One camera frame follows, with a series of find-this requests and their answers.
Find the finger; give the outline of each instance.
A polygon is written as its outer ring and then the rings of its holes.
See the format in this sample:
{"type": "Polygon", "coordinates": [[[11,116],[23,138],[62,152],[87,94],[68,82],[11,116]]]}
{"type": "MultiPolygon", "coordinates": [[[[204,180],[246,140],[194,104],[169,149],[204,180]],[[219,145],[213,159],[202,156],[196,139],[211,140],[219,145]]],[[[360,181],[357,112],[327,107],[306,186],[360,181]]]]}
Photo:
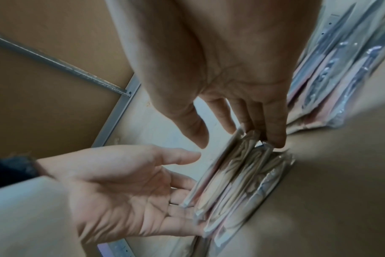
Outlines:
{"type": "Polygon", "coordinates": [[[171,176],[170,186],[173,188],[191,190],[196,183],[196,181],[193,180],[192,178],[183,174],[179,174],[177,172],[170,171],[170,176],[171,176]]]}
{"type": "Polygon", "coordinates": [[[182,208],[177,205],[169,205],[167,214],[168,216],[175,218],[193,219],[194,208],[182,208]]]}
{"type": "Polygon", "coordinates": [[[182,202],[184,202],[184,199],[189,193],[189,190],[172,188],[170,195],[170,203],[181,204],[182,202]]]}
{"type": "Polygon", "coordinates": [[[242,99],[228,99],[228,101],[239,123],[244,125],[246,131],[252,130],[254,126],[246,103],[242,99]]]}
{"type": "Polygon", "coordinates": [[[204,222],[200,222],[196,225],[191,219],[166,217],[159,228],[158,234],[172,236],[202,236],[204,233],[204,226],[204,222]]]}
{"type": "Polygon", "coordinates": [[[236,131],[235,122],[232,120],[231,108],[224,98],[205,101],[208,107],[215,114],[222,127],[230,134],[236,131]]]}
{"type": "Polygon", "coordinates": [[[185,165],[198,161],[200,152],[191,152],[181,148],[164,148],[151,146],[150,153],[154,157],[155,166],[178,164],[185,165]]]}
{"type": "Polygon", "coordinates": [[[204,120],[198,115],[193,103],[182,110],[173,106],[171,111],[161,111],[161,113],[171,119],[180,129],[181,133],[197,146],[203,149],[208,145],[208,129],[204,120]]]}
{"type": "Polygon", "coordinates": [[[282,99],[263,104],[267,141],[277,148],[286,144],[287,100],[282,99]]]}
{"type": "Polygon", "coordinates": [[[263,105],[261,102],[247,102],[247,110],[255,129],[261,132],[261,140],[266,140],[266,122],[264,120],[263,105]]]}

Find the brown panel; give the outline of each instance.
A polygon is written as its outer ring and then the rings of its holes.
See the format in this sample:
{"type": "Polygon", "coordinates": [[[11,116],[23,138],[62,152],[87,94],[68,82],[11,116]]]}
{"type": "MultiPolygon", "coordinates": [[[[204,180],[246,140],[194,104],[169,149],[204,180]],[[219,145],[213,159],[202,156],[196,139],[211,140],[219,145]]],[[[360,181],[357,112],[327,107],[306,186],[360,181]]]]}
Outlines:
{"type": "MultiPolygon", "coordinates": [[[[0,0],[0,33],[122,88],[132,75],[104,0],[0,0]]],[[[0,47],[0,157],[90,147],[118,98],[0,47]]]]}

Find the sleeve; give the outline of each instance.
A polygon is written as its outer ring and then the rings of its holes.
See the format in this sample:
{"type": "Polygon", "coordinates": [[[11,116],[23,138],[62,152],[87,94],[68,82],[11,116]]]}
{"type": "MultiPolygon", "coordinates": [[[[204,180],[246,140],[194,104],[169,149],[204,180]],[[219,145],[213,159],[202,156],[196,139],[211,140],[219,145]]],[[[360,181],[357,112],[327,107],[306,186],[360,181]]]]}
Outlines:
{"type": "Polygon", "coordinates": [[[38,177],[34,161],[26,156],[0,159],[0,188],[38,177]]]}

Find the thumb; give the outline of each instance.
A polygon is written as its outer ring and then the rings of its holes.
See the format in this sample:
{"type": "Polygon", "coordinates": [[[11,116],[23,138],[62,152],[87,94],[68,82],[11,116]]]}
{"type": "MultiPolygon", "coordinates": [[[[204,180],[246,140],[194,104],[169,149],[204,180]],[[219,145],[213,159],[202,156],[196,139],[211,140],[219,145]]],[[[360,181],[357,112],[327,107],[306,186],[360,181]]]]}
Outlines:
{"type": "Polygon", "coordinates": [[[166,103],[166,108],[161,108],[160,105],[156,106],[153,101],[152,104],[164,116],[171,119],[181,133],[197,146],[203,149],[208,145],[208,129],[193,103],[186,106],[166,103]]]}

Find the hand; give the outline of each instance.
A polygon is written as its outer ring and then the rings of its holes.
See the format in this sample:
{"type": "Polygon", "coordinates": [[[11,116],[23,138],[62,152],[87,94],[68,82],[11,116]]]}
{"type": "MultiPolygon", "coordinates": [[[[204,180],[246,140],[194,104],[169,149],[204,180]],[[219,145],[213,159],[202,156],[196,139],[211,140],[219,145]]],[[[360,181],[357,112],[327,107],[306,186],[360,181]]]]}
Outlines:
{"type": "Polygon", "coordinates": [[[201,235],[192,208],[180,204],[195,181],[162,165],[189,164],[200,153],[156,146],[108,146],[38,160],[69,191],[83,243],[127,236],[201,235]]]}
{"type": "Polygon", "coordinates": [[[320,0],[107,2],[153,106],[185,136],[208,144],[193,104],[199,96],[229,133],[236,127],[226,100],[246,130],[284,146],[286,96],[320,0]]]}

